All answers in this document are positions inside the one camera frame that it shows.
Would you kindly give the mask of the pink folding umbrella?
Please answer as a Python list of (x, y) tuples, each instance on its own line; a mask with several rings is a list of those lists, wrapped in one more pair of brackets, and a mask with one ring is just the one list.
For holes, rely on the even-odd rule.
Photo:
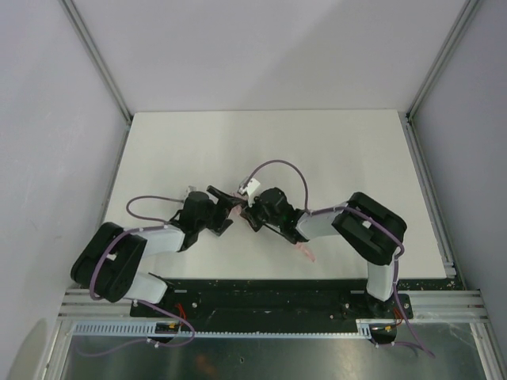
[[(238, 194), (237, 192), (233, 192), (231, 193), (232, 196), (234, 197), (238, 197), (242, 200), (245, 200), (246, 199), (246, 196), (241, 196), (240, 194)], [(234, 214), (234, 215), (237, 215), (239, 216), (242, 212), (242, 206), (236, 206), (232, 209), (231, 213)], [(293, 249), (297, 249), (298, 251), (300, 251), (302, 254), (304, 254), (312, 263), (314, 263), (316, 261), (316, 258), (314, 256), (314, 254), (311, 252), (311, 250), (302, 242), (297, 242), (295, 244), (292, 244), (292, 248)]]

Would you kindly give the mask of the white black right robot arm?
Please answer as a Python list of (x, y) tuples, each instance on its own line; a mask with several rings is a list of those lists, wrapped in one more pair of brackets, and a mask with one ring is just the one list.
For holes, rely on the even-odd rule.
[(256, 196), (240, 213), (258, 232), (263, 227), (293, 245), (332, 235), (342, 237), (368, 263), (366, 293), (379, 302), (398, 296), (398, 259), (405, 252), (406, 222), (363, 192), (344, 203), (317, 211), (293, 207), (278, 188)]

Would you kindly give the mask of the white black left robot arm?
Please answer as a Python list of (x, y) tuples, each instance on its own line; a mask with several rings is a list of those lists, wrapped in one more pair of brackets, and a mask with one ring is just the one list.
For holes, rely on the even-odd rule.
[(105, 222), (91, 237), (71, 268), (71, 279), (87, 289), (92, 299), (159, 303), (169, 285), (156, 275), (141, 272), (142, 259), (184, 252), (197, 242), (203, 230), (221, 236), (233, 223), (231, 211), (248, 205), (246, 199), (212, 186), (204, 192), (190, 188), (184, 199), (165, 200), (181, 205), (171, 219), (139, 216), (157, 224), (130, 229)]

